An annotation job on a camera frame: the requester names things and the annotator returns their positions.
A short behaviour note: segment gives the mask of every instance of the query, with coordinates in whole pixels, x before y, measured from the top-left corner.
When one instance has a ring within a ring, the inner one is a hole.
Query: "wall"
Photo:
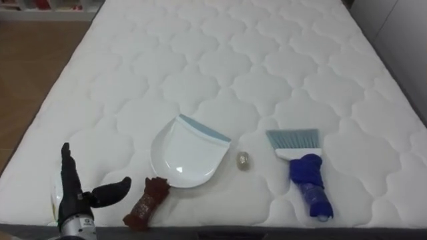
[[[427,0],[356,0],[351,12],[426,124]]]

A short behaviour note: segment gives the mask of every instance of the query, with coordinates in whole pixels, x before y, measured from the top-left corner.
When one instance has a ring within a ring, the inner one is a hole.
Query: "hand brush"
[[[322,150],[319,148],[319,131],[271,130],[266,133],[276,155],[290,161],[290,179],[299,187],[310,206],[310,217],[317,217],[322,222],[334,217],[320,175]]]

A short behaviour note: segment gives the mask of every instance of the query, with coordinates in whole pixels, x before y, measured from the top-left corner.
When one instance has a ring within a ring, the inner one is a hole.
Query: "white shelf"
[[[31,4],[31,0],[18,0],[22,11],[0,7],[0,21],[91,21],[103,3],[94,0],[79,2],[83,10],[61,8],[62,0],[49,0],[51,9],[40,10]]]

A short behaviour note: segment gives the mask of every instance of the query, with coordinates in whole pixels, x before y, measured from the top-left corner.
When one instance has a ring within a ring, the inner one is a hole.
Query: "quilted pattern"
[[[154,226],[427,227],[427,130],[340,0],[106,1],[0,179],[0,223],[52,224],[69,141],[85,190],[133,179],[94,211],[123,225],[179,113],[232,147],[211,181],[171,191]],[[322,136],[327,223],[308,217],[264,133],[299,128]]]

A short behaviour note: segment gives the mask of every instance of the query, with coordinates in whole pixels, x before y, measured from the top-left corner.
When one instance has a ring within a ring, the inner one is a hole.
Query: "blue cloth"
[[[290,161],[290,178],[298,185],[304,200],[310,206],[310,217],[334,217],[334,211],[324,191],[320,166],[322,159],[307,154],[301,159]]]

